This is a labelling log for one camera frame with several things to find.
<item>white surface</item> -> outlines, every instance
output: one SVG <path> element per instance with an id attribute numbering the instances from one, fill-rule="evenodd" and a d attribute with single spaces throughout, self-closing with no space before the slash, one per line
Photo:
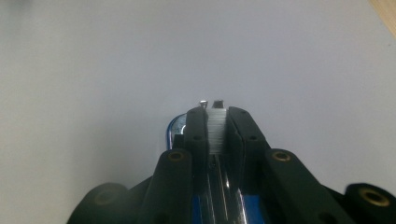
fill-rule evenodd
<path id="1" fill-rule="evenodd" d="M 396 41 L 368 2 L 0 0 L 0 223 L 65 223 L 224 99 L 321 183 L 396 194 Z"/>

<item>white wall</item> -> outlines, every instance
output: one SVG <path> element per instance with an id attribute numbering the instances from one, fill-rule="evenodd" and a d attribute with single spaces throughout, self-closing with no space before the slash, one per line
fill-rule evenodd
<path id="1" fill-rule="evenodd" d="M 202 99 L 343 192 L 396 194 L 396 41 L 368 2 L 0 0 L 0 222 L 65 223 L 152 174 Z"/>

